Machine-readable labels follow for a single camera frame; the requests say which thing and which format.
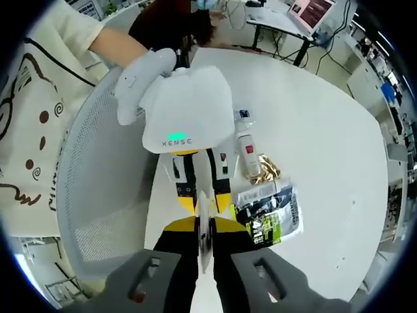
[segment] beige shirt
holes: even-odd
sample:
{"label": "beige shirt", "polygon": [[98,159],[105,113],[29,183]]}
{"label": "beige shirt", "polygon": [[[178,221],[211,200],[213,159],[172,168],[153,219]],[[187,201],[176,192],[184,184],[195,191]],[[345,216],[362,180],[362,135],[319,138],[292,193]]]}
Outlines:
{"label": "beige shirt", "polygon": [[[59,0],[28,37],[92,83],[79,60],[103,28]],[[92,87],[32,44],[0,105],[0,208],[9,235],[58,236],[55,184],[59,151]]]}

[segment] person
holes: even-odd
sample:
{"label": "person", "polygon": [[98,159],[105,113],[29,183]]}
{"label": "person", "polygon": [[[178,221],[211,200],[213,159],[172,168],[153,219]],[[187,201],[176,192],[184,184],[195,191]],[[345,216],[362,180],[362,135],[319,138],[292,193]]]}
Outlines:
{"label": "person", "polygon": [[132,37],[58,0],[27,35],[10,67],[0,98],[0,208],[9,235],[59,235],[59,151],[75,114],[101,78],[85,69],[87,51],[121,67],[147,53]]}
{"label": "person", "polygon": [[[208,5],[216,2],[206,1]],[[171,48],[174,51],[190,45],[192,36],[198,46],[246,51],[214,39],[216,28],[211,18],[222,19],[221,12],[197,9],[195,0],[154,0],[133,22],[129,35],[147,49]]]}

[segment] desk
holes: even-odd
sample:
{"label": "desk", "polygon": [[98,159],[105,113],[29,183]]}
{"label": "desk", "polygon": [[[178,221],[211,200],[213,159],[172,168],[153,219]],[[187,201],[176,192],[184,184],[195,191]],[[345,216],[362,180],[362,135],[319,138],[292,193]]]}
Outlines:
{"label": "desk", "polygon": [[261,28],[281,31],[283,33],[302,39],[303,44],[301,45],[301,49],[294,60],[294,65],[298,67],[301,63],[301,60],[304,58],[310,43],[313,42],[313,38],[300,32],[300,29],[287,16],[288,9],[288,5],[282,2],[274,3],[274,8],[247,8],[246,10],[248,10],[249,18],[246,20],[246,23],[256,26],[252,49],[256,49],[257,47]]}
{"label": "desk", "polygon": [[[234,104],[252,109],[257,150],[298,188],[304,233],[271,249],[301,269],[321,295],[350,300],[375,256],[386,215],[388,173],[378,122],[337,87],[286,62],[200,48],[191,67],[207,65],[221,70]],[[237,171],[232,190],[248,185]],[[159,162],[145,248],[153,248],[165,225],[187,216]],[[193,303],[200,309],[194,312],[221,312],[213,308],[220,300],[210,289],[212,274],[199,280],[196,294],[205,297]]]}

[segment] computer monitor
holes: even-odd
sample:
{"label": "computer monitor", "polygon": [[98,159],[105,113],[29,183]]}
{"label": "computer monitor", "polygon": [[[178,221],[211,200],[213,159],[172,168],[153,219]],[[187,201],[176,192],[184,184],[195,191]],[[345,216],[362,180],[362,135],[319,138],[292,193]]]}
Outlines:
{"label": "computer monitor", "polygon": [[333,5],[332,0],[296,0],[289,9],[289,15],[309,34],[315,32]]}

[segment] white mesh chair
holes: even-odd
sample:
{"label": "white mesh chair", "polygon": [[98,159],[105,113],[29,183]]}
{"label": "white mesh chair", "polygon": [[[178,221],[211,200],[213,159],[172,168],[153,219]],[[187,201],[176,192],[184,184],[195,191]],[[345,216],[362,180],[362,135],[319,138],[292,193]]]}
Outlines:
{"label": "white mesh chair", "polygon": [[145,117],[117,122],[114,68],[89,95],[68,133],[57,175],[64,248],[84,280],[107,277],[143,248],[157,156],[142,146]]}

